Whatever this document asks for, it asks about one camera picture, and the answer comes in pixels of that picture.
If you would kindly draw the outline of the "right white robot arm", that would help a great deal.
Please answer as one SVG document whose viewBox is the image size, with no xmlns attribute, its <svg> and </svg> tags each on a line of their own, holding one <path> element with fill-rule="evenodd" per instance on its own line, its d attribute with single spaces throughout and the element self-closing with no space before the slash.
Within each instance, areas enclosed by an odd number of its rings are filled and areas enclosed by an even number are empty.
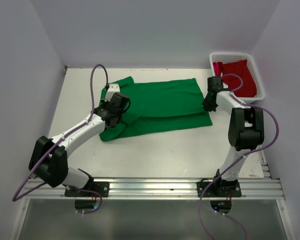
<svg viewBox="0 0 300 240">
<path fill-rule="evenodd" d="M 246 106 L 233 92 L 224 87 L 220 76 L 207 80 L 208 93 L 202 103 L 207 112 L 215 112 L 218 107 L 230 116 L 228 141 L 230 149 L 222 166 L 217 169 L 212 182 L 202 179 L 197 183 L 203 197 L 241 197 L 238 182 L 240 170 L 250 151 L 263 144 L 263 110 Z"/>
</svg>

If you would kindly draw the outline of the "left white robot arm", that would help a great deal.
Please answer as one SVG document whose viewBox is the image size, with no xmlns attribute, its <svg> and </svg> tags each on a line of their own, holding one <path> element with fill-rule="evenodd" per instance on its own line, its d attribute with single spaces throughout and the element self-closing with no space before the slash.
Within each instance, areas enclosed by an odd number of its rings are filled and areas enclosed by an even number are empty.
<svg viewBox="0 0 300 240">
<path fill-rule="evenodd" d="M 119 124 L 130 104 L 128 96 L 116 92 L 110 101 L 94 108 L 87 118 L 67 132 L 51 138 L 40 137 L 35 143 L 28 169 L 51 187 L 75 187 L 82 196 L 91 195 L 94 190 L 92 176 L 69 167 L 68 157 L 95 135 Z"/>
</svg>

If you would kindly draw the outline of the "green t shirt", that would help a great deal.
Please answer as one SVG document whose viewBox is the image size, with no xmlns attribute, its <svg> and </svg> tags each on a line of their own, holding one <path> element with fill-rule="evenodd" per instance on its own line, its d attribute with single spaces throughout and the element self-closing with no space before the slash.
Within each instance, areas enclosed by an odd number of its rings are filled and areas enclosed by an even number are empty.
<svg viewBox="0 0 300 240">
<path fill-rule="evenodd" d="M 131 107 L 118 125 L 100 133 L 103 142 L 212 125 L 202 108 L 204 96 L 195 78 L 135 83 L 126 77 L 116 84 L 130 98 Z"/>
</svg>

